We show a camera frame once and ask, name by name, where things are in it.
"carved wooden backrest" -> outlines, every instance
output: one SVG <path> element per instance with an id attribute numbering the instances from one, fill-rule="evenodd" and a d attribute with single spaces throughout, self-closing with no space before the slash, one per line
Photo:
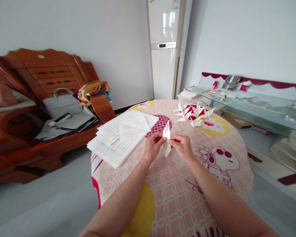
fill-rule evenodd
<path id="1" fill-rule="evenodd" d="M 90 70 L 77 55 L 53 49 L 34 51 L 21 48 L 0 56 L 0 72 L 14 83 L 19 81 L 21 84 L 24 80 L 40 101 L 52 97 L 56 88 L 65 87 L 75 92 L 85 83 L 98 80 L 97 76 L 91 79 Z"/>

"white wall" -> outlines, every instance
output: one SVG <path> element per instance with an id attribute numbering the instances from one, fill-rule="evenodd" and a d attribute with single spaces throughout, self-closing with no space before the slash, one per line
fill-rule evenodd
<path id="1" fill-rule="evenodd" d="M 143 0 L 0 0 L 0 55 L 18 48 L 92 61 L 113 109 L 153 98 Z"/>
<path id="2" fill-rule="evenodd" d="M 296 83 L 296 0 L 194 0 L 181 89 L 202 72 Z"/>

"yellow circle pattern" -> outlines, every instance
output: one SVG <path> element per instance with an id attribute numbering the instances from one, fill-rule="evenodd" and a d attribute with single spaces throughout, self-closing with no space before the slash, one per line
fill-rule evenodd
<path id="1" fill-rule="evenodd" d="M 149 237 L 155 216 L 155 200 L 147 184 L 142 187 L 134 214 L 122 237 Z"/>
<path id="2" fill-rule="evenodd" d="M 210 118 L 210 121 L 214 122 L 214 126 L 211 126 L 212 130 L 209 128 L 209 126 L 204 125 L 199 126 L 198 128 L 202 130 L 204 133 L 216 137 L 222 137 L 229 133 L 230 127 L 229 123 L 226 120 L 217 115 L 212 115 Z"/>
<path id="3" fill-rule="evenodd" d="M 134 105 L 134 109 L 135 110 L 146 110 L 146 109 L 150 109 L 154 105 L 155 105 L 155 101 L 154 100 L 149 100 L 149 101 L 146 101 L 144 103 Z"/>

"bag handle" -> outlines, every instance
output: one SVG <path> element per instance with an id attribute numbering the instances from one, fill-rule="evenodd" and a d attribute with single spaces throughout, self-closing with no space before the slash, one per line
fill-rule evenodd
<path id="1" fill-rule="evenodd" d="M 54 90 L 54 98 L 55 99 L 58 99 L 58 94 L 57 94 L 57 91 L 58 90 L 66 90 L 66 91 L 68 91 L 69 92 L 69 94 L 71 94 L 71 95 L 73 95 L 73 92 L 71 91 L 71 90 L 69 90 L 69 89 L 67 89 L 67 88 L 63 88 L 63 87 L 60 87 L 60 88 L 57 88 L 56 90 Z"/>

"gray floor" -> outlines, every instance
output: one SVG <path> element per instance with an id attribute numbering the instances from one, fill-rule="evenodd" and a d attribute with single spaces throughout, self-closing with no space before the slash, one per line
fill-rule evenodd
<path id="1" fill-rule="evenodd" d="M 78 236 L 97 211 L 90 151 L 64 155 L 66 166 L 29 184 L 0 185 L 0 236 Z M 296 202 L 255 175 L 249 205 L 281 236 L 296 236 Z"/>

